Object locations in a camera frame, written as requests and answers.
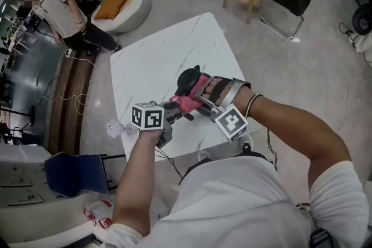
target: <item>pink cloth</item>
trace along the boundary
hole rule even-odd
[[[176,100],[176,102],[180,105],[181,107],[181,110],[185,113],[190,113],[192,112],[193,110],[196,110],[197,108],[201,107],[202,106],[202,103],[200,102],[197,102],[195,100],[192,100],[191,97],[196,93],[196,91],[202,87],[207,81],[209,80],[209,78],[207,77],[204,77],[204,76],[200,76],[199,78],[199,81],[196,83],[196,85],[193,87],[193,89],[191,90],[190,92],[190,95],[189,96],[177,96],[177,95],[173,95],[169,101],[174,101]]]

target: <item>white sofa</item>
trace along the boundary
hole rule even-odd
[[[98,6],[92,15],[92,24],[107,33],[126,33],[133,31],[146,19],[151,10],[151,0],[132,0],[114,20],[95,20],[101,6]]]

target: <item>floor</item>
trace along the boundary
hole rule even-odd
[[[55,76],[62,51],[66,46],[55,42],[45,22],[38,25],[38,30],[40,33],[35,31],[33,36],[23,36],[23,42],[29,50],[20,48],[23,55],[17,55],[10,80],[13,83],[12,109],[27,113],[31,105],[35,106],[35,123],[32,127],[27,126],[25,132],[36,135],[37,143],[43,145],[50,105],[41,97],[44,95],[49,97],[50,82]],[[27,123],[28,117],[16,114],[10,116],[11,128],[22,128]]]
[[[257,9],[250,25],[245,24],[246,7],[236,0],[152,0],[152,10],[135,31],[116,36],[127,46],[168,26],[201,13],[212,12],[253,90],[268,98],[306,109],[326,121],[337,131],[348,110],[348,86],[352,78],[371,78],[372,70],[365,64],[339,32],[340,22],[350,24],[357,7],[354,0],[312,0],[304,14],[305,23],[294,42],[281,38],[258,18]],[[263,6],[265,17],[277,22],[288,32],[294,31],[297,19],[272,3]],[[106,134],[106,123],[116,119],[110,73],[110,53],[97,58],[99,78],[96,89],[90,90],[91,110],[83,118],[80,153],[123,153],[120,138]],[[372,95],[372,80],[354,80],[350,86],[349,114],[340,132],[345,140],[362,183],[371,169],[372,116],[366,113]],[[269,155],[266,130],[253,133],[255,149]],[[284,145],[274,135],[271,144],[278,153],[278,173],[296,202],[308,202],[307,168],[309,162]],[[208,149],[215,159],[239,152],[238,144],[224,144]],[[197,161],[196,153],[175,159],[178,169],[186,169]],[[113,160],[106,168],[118,181],[124,160]],[[177,197],[179,177],[167,161],[156,163],[156,193],[169,205]]]

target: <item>gray shirt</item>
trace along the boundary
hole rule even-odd
[[[62,38],[71,37],[80,30],[66,0],[40,0],[40,6],[34,6],[35,13],[45,19]],[[83,23],[87,17],[80,11]]]

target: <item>bracelet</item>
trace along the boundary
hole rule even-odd
[[[259,96],[263,96],[262,94],[256,94],[254,97],[251,98],[251,100],[249,101],[248,105],[247,105],[247,108],[246,108],[246,112],[245,112],[245,118],[248,118],[248,114],[249,114],[249,110],[251,109],[252,105],[253,105],[253,102],[257,99],[257,97]]]

